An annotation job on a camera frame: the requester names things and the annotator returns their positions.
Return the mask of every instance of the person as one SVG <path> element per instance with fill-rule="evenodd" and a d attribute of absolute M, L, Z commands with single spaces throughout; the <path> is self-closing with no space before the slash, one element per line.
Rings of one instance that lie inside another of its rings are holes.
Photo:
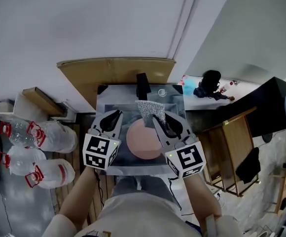
<path fill-rule="evenodd" d="M 43 237 L 198 237 L 201 234 L 181 220 L 180 209 L 161 178 L 125 177 L 114 187 L 97 221 L 82 230 L 97 185 L 94 169 L 86 167 L 64 200 Z M 193 212 L 203 236 L 239 237 L 242 232 L 199 174 L 184 178 Z"/>

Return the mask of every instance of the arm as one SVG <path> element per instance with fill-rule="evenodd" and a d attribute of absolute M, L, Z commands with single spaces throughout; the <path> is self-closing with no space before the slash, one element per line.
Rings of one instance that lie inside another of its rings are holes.
<path fill-rule="evenodd" d="M 93 201 L 97 179 L 94 169 L 86 167 L 69 195 L 65 198 L 59 214 L 66 216 L 76 226 L 82 229 L 89 207 Z"/>
<path fill-rule="evenodd" d="M 222 216 L 219 202 L 203 182 L 199 174 L 184 178 L 191 206 L 199 221 L 201 231 L 207 230 L 206 218 L 213 214 L 217 219 Z"/>

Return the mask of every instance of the mesh sponge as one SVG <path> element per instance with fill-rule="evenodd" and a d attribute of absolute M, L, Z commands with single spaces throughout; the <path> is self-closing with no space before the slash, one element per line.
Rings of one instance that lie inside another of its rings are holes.
<path fill-rule="evenodd" d="M 135 103 L 141 113 L 145 127 L 154 128 L 153 115 L 157 116 L 166 125 L 165 105 L 145 100 L 136 100 Z"/>

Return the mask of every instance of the white shirt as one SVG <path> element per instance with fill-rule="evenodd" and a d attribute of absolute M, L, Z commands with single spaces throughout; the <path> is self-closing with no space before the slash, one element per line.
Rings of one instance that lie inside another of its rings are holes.
<path fill-rule="evenodd" d="M 97 221 L 79 233 L 67 217 L 58 214 L 42 237 L 200 237 L 179 215 L 178 206 L 166 199 L 130 193 L 108 199 Z M 217 219 L 215 228 L 218 237 L 242 236 L 231 216 Z"/>

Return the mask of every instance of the gray pants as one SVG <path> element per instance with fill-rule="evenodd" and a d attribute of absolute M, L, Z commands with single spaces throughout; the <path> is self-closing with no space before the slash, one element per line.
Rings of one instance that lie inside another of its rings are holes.
<path fill-rule="evenodd" d="M 164 198 L 176 204 L 176 201 L 169 191 L 167 185 L 159 177 L 140 176 L 141 190 L 138 190 L 138 183 L 134 176 L 127 176 L 121 179 L 113 188 L 111 197 L 128 193 L 144 192 L 160 198 Z"/>

